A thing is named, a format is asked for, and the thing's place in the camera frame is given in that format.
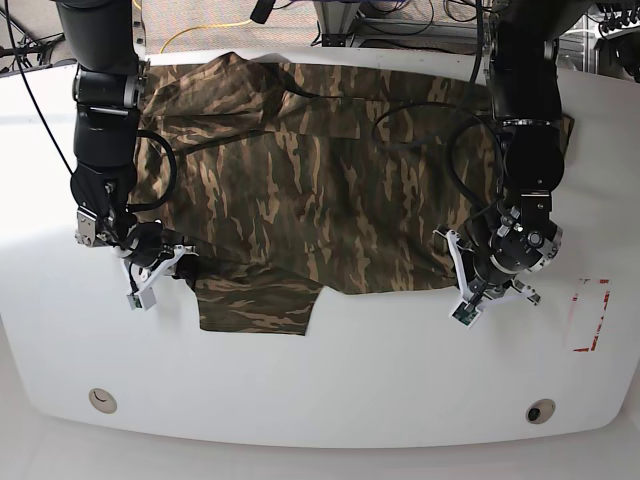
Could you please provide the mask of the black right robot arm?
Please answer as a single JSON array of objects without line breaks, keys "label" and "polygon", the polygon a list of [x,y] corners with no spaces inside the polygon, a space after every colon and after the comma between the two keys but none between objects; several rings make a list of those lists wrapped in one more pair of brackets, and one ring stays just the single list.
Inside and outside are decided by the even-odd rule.
[{"label": "black right robot arm", "polygon": [[[167,275],[196,283],[199,262],[182,236],[140,213],[165,205],[177,185],[178,166],[169,143],[139,127],[145,63],[134,48],[129,1],[59,1],[63,33],[77,60],[72,95],[76,103],[73,151],[77,166],[70,187],[77,203],[76,240],[87,247],[112,247],[127,274],[133,307],[151,305],[151,288]],[[151,202],[132,204],[138,183],[136,143],[148,139],[167,156],[168,184]]]}]

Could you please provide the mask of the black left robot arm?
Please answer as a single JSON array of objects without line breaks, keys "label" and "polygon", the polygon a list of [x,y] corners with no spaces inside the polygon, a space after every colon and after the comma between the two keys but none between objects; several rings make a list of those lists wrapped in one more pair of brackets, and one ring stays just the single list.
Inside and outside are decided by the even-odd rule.
[{"label": "black left robot arm", "polygon": [[565,170],[564,120],[558,87],[560,38],[587,12],[588,1],[495,1],[476,4],[477,43],[486,58],[498,180],[495,197],[481,201],[454,168],[454,149],[473,115],[451,134],[445,166],[475,211],[464,222],[468,236],[444,232],[460,292],[451,316],[465,326],[490,306],[539,294],[519,280],[551,263],[562,229],[550,218],[552,193]]}]

